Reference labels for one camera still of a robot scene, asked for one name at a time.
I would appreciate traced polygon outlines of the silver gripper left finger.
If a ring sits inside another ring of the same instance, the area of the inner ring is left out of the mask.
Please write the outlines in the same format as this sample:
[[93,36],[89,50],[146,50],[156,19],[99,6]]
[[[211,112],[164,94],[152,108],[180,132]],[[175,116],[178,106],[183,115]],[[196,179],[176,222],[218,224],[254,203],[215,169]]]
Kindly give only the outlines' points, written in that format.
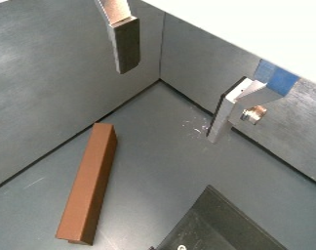
[[107,26],[115,67],[120,74],[132,70],[140,60],[139,19],[131,14],[127,0],[93,0]]

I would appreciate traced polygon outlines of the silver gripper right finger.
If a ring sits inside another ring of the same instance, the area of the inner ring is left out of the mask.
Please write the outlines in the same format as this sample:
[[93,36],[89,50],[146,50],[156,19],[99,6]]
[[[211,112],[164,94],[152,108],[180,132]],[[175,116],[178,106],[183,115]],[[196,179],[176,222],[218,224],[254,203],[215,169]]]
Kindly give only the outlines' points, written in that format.
[[280,97],[282,95],[271,90],[264,83],[242,77],[220,97],[207,131],[207,140],[216,143],[242,120],[255,123],[266,112],[262,104]]

